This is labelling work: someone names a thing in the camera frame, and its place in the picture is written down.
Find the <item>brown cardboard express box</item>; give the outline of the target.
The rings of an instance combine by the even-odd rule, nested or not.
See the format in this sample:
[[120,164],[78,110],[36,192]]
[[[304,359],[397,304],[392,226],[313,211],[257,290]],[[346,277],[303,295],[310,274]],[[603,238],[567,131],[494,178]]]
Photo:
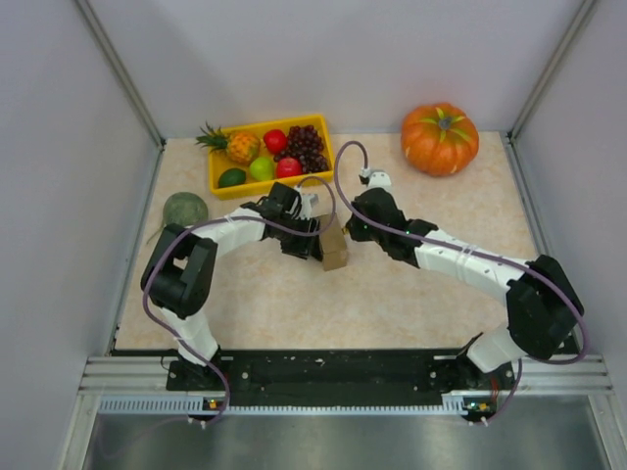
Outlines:
[[318,220],[320,227],[325,228],[319,235],[318,242],[322,256],[322,268],[325,271],[331,271],[345,267],[348,264],[349,253],[338,217],[324,214]]

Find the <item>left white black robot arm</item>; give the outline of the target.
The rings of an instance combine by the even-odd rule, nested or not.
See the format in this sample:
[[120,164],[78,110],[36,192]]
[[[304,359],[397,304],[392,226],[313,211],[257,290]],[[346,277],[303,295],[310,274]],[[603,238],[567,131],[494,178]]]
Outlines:
[[214,358],[217,339],[204,313],[216,261],[265,239],[278,241],[285,255],[319,259],[317,202],[316,194],[275,183],[267,195],[220,218],[163,229],[141,277],[142,304],[146,315],[174,337],[179,355],[190,363],[188,376],[199,387],[215,386],[222,374]]

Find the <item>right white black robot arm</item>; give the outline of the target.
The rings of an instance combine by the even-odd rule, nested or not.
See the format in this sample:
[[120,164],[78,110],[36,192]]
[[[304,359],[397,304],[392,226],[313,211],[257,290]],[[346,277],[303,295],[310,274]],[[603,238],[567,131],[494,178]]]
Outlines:
[[506,322],[476,335],[458,353],[458,377],[468,387],[482,386],[494,370],[525,356],[554,362],[583,316],[555,258],[500,257],[465,245],[434,223],[406,217],[382,187],[356,196],[350,211],[346,227],[353,240],[374,242],[391,259],[449,275],[506,308]]

